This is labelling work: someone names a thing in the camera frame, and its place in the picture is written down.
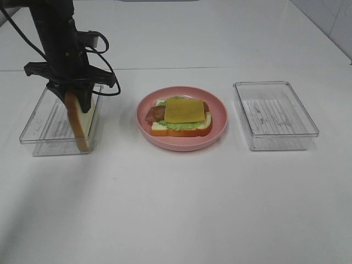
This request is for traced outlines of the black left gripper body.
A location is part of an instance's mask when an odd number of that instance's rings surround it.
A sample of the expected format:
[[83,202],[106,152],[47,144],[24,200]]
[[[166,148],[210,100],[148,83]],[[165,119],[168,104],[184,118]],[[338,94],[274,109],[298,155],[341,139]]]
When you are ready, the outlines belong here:
[[63,22],[35,21],[44,62],[29,62],[26,75],[39,75],[56,84],[98,83],[114,85],[114,73],[90,65],[87,53],[101,55],[109,49],[108,40],[97,31],[78,31],[73,19]]

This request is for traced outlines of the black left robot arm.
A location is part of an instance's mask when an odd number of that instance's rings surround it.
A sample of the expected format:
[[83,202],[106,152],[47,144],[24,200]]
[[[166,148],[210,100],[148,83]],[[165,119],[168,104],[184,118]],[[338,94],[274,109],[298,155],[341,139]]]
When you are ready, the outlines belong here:
[[81,110],[91,108],[91,97],[96,84],[113,87],[116,76],[90,65],[87,49],[93,33],[78,31],[73,19],[72,1],[44,1],[29,7],[44,54],[44,62],[30,62],[26,75],[38,75],[48,80],[47,88],[61,101],[72,92]]

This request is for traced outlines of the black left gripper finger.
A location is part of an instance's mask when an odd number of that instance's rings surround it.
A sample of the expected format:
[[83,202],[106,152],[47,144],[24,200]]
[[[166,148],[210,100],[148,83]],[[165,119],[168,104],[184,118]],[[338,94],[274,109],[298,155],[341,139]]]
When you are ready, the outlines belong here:
[[70,90],[78,99],[79,105],[83,113],[87,113],[91,109],[93,83],[81,83],[74,85]]
[[54,93],[65,106],[71,106],[72,102],[70,99],[70,88],[69,85],[57,84],[53,81],[49,81],[46,85],[47,89]]

